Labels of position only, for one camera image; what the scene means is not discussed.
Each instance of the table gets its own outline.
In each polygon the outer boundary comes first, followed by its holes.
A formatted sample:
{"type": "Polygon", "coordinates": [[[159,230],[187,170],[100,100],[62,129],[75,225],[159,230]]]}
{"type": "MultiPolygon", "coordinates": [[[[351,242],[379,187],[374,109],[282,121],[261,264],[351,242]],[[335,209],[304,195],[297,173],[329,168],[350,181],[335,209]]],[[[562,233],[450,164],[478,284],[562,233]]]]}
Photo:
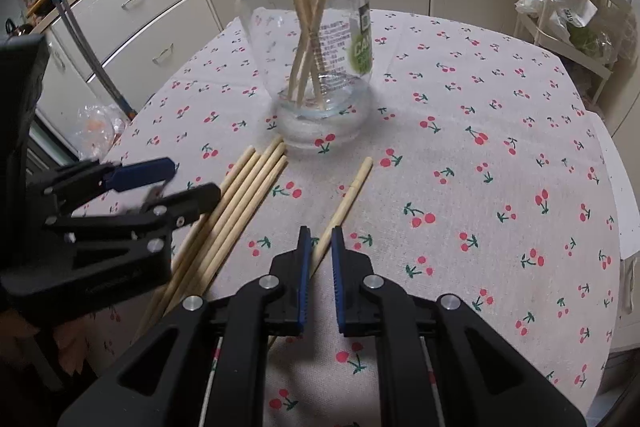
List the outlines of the table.
{"type": "MultiPolygon", "coordinates": [[[[289,148],[209,296],[268,272],[300,225],[320,235],[371,155],[344,224],[347,247],[413,295],[457,293],[585,412],[609,352],[620,247],[600,145],[574,84],[556,56],[482,28],[380,10],[372,24],[375,102],[362,134],[346,146],[319,136],[310,150],[289,148]]],[[[276,116],[235,20],[145,105],[107,159],[170,156],[179,168],[167,192],[219,182],[247,145],[270,142],[276,116]]],[[[121,212],[143,193],[109,193],[84,212],[121,212]]],[[[176,232],[174,246],[185,235],[176,232]]],[[[147,300],[94,315],[98,372],[129,345],[147,300]]],[[[338,334],[330,256],[310,306],[303,338],[270,351],[266,425],[378,425],[374,344],[338,334]]],[[[523,396],[523,414],[533,404],[523,396]]]]}

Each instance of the silver rivet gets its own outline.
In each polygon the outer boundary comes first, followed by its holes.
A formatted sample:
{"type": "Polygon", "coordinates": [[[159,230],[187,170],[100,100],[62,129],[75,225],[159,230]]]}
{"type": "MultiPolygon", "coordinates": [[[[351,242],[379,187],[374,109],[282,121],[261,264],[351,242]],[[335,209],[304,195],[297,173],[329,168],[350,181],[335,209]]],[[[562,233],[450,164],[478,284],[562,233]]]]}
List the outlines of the silver rivet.
{"type": "Polygon", "coordinates": [[[146,249],[151,253],[157,253],[164,248],[164,241],[159,237],[155,237],[154,239],[150,239],[146,244],[146,249]]]}
{"type": "Polygon", "coordinates": [[[280,279],[278,279],[274,275],[263,275],[262,277],[260,277],[259,283],[260,286],[265,290],[270,290],[280,284],[280,279]]]}
{"type": "Polygon", "coordinates": [[[194,312],[197,309],[201,308],[204,304],[202,297],[198,297],[197,295],[189,295],[184,301],[182,301],[182,307],[190,312],[194,312]]]}
{"type": "Polygon", "coordinates": [[[367,288],[371,288],[375,290],[376,288],[380,288],[385,283],[385,280],[380,277],[380,275],[367,275],[362,282],[367,288]]]}
{"type": "Polygon", "coordinates": [[[440,298],[440,305],[446,310],[457,310],[460,308],[460,299],[452,293],[447,293],[440,298]]]}

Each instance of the bundle of chopsticks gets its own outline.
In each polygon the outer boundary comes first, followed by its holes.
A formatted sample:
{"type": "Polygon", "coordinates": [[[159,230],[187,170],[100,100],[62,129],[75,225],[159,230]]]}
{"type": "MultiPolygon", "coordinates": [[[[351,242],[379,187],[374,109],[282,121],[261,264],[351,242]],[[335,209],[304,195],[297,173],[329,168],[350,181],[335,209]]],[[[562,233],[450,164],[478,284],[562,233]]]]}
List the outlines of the bundle of chopsticks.
{"type": "MultiPolygon", "coordinates": [[[[156,289],[140,320],[134,340],[156,324],[167,311],[188,295],[203,295],[219,272],[242,231],[254,215],[284,169],[287,157],[285,145],[277,137],[262,155],[248,147],[220,184],[222,198],[211,214],[202,215],[191,227],[180,245],[172,266],[172,278],[156,289]]],[[[349,190],[340,202],[311,258],[313,275],[331,241],[331,231],[346,217],[366,179],[373,160],[368,156],[360,166],[349,190]]]]}
{"type": "Polygon", "coordinates": [[[325,71],[325,68],[318,31],[325,3],[326,0],[293,0],[300,21],[300,40],[289,74],[287,100],[293,100],[294,92],[298,88],[296,97],[298,107],[304,101],[306,84],[311,74],[315,102],[320,109],[324,109],[320,74],[325,71]]]}

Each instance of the jar label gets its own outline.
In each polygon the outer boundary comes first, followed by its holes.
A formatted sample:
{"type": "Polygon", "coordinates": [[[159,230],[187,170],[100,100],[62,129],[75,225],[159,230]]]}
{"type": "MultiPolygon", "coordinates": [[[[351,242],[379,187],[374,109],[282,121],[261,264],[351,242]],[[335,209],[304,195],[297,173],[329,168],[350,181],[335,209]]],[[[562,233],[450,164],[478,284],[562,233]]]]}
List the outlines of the jar label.
{"type": "Polygon", "coordinates": [[[351,67],[356,71],[356,73],[365,74],[371,71],[371,67],[373,65],[371,54],[371,21],[369,17],[369,3],[361,6],[358,11],[360,12],[360,33],[352,36],[351,38],[349,60],[351,67]]]}

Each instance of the cherry print tablecloth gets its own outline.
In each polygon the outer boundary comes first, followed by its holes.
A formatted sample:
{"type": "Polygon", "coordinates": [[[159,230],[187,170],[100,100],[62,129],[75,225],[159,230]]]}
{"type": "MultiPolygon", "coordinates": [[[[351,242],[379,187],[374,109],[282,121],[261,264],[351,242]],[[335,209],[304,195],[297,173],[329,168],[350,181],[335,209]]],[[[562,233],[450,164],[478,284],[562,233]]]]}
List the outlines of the cherry print tablecloth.
{"type": "MultiPolygon", "coordinates": [[[[474,26],[374,10],[372,31],[374,107],[363,132],[346,146],[327,135],[289,148],[209,296],[266,273],[300,225],[320,235],[371,155],[344,224],[348,248],[409,293],[460,295],[585,412],[609,352],[620,250],[600,145],[574,84],[554,55],[474,26]]],[[[170,156],[179,167],[167,192],[219,182],[245,147],[270,142],[276,116],[235,20],[146,104],[107,159],[170,156]]],[[[84,212],[122,212],[143,194],[110,193],[84,212]]],[[[174,246],[185,235],[175,233],[174,246]]],[[[95,315],[98,372],[129,346],[147,301],[95,315]]],[[[374,344],[338,334],[330,256],[309,302],[303,337],[270,351],[266,425],[379,425],[374,344]]],[[[530,400],[522,397],[523,414],[530,400]]]]}

